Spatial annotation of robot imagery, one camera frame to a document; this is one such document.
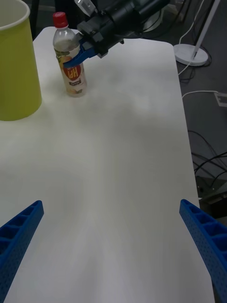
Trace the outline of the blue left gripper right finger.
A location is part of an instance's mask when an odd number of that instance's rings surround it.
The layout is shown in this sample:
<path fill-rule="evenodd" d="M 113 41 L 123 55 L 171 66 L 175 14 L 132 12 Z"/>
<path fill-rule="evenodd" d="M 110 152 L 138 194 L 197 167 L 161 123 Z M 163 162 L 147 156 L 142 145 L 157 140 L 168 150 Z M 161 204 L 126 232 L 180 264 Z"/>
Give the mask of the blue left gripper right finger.
<path fill-rule="evenodd" d="M 227 228 L 183 199 L 179 214 L 184 221 L 222 303 L 227 302 Z"/>

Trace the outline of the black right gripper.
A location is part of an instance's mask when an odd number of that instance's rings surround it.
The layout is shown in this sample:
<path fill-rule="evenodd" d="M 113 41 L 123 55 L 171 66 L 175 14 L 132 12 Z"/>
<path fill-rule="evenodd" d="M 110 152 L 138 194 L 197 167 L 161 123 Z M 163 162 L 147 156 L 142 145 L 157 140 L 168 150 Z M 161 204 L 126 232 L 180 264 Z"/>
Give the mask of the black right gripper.
<path fill-rule="evenodd" d="M 79 52 L 70 61 L 65 62 L 63 67 L 78 66 L 96 55 L 104 57 L 111 47 L 122 40 L 117 35 L 124 18 L 124 11 L 97 11 L 89 20 L 79 23 L 77 30 L 81 36 L 76 36 L 75 39 Z"/>

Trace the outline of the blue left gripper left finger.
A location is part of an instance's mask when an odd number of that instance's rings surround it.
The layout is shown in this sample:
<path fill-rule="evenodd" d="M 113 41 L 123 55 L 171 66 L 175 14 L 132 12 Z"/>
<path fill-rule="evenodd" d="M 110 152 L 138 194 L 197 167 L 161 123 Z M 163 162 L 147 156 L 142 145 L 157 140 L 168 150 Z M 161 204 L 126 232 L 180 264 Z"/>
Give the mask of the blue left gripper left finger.
<path fill-rule="evenodd" d="M 38 200 L 0 228 L 0 302 L 4 302 L 13 279 L 44 215 Z"/>

